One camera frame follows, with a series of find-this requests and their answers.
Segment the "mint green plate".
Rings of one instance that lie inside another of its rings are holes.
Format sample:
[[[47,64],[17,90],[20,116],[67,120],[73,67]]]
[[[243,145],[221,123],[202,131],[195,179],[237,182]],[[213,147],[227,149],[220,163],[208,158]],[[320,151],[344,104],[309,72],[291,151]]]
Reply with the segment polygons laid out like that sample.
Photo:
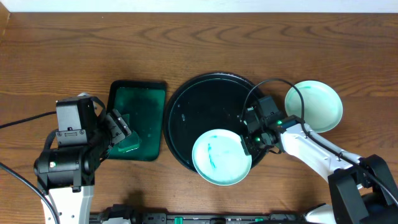
[[[241,136],[226,129],[213,129],[195,141],[192,162],[197,173],[208,182],[229,186],[249,174],[252,156]]]
[[[306,80],[297,83],[304,101],[304,120],[316,132],[324,133],[335,128],[343,117],[343,104],[332,87]]]

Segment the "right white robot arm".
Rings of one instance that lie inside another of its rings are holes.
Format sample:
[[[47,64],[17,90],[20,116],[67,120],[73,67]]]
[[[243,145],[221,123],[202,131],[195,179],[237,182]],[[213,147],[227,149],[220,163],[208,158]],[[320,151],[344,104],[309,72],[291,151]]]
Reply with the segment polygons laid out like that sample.
[[[243,110],[249,147],[278,148],[301,160],[325,179],[331,204],[304,216],[308,223],[397,223],[397,186],[385,160],[361,157],[315,133],[296,115],[286,117],[276,106]]]

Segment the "green sponge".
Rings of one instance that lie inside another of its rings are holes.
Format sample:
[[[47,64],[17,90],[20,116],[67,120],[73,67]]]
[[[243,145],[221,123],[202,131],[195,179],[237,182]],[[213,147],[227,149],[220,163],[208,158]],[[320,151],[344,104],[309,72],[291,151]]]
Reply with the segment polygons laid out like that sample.
[[[118,151],[121,153],[126,153],[138,149],[139,146],[141,145],[142,140],[137,134],[137,132],[133,130],[133,128],[130,125],[130,115],[124,114],[122,115],[122,119],[126,122],[128,128],[131,131],[131,134],[119,143]]]

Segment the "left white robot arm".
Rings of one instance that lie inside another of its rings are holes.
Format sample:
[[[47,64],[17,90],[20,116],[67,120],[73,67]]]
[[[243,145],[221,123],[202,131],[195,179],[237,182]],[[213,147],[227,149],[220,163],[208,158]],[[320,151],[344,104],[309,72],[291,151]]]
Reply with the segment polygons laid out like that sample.
[[[34,163],[46,223],[88,223],[95,171],[132,132],[117,110],[106,111],[95,96],[60,100],[55,113],[58,128]]]

